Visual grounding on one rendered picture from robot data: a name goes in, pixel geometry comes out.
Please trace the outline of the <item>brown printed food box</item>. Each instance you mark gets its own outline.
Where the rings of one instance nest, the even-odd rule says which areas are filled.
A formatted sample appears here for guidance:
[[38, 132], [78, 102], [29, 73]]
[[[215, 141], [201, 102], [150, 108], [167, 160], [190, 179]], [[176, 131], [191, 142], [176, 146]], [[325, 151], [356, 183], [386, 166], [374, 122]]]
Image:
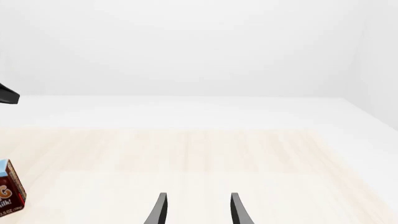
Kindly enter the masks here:
[[0, 217], [22, 210], [26, 197], [11, 160], [0, 160]]

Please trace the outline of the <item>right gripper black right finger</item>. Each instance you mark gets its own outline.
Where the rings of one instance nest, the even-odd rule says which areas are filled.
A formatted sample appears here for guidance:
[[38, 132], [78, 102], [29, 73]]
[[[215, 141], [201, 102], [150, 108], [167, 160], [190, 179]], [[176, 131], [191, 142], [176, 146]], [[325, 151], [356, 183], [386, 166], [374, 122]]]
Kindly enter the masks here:
[[231, 194], [230, 210], [233, 224], [254, 224], [238, 193]]

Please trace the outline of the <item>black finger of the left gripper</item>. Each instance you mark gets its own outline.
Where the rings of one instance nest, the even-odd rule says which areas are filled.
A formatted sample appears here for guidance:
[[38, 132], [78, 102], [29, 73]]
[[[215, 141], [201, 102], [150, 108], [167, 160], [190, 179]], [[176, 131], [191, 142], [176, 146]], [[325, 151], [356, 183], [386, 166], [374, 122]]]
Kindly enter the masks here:
[[20, 95], [0, 83], [0, 103], [18, 104]]

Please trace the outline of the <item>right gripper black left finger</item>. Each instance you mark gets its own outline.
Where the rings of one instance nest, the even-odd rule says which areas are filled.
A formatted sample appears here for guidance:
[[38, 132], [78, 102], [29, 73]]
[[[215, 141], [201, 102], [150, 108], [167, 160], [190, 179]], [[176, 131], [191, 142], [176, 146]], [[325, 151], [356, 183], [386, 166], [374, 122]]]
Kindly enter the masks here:
[[165, 224], [167, 218], [167, 194], [162, 192], [144, 224]]

